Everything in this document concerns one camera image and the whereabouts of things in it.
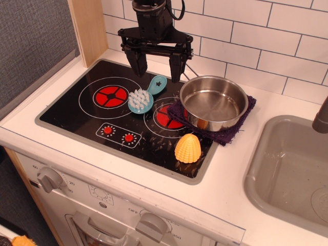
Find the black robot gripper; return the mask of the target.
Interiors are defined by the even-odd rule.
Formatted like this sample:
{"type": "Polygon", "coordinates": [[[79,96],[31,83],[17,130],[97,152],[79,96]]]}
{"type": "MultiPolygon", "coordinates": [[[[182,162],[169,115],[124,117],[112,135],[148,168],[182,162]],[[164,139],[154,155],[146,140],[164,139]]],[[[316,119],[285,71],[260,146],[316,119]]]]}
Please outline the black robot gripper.
{"type": "Polygon", "coordinates": [[[180,16],[177,17],[173,14],[171,1],[132,2],[138,26],[120,29],[118,35],[122,40],[121,48],[138,77],[142,77],[148,68],[145,54],[153,53],[170,56],[172,82],[180,81],[180,76],[185,71],[186,59],[193,56],[193,37],[173,26],[173,21],[182,20],[185,14],[185,2],[182,1],[181,4],[180,16]]]}

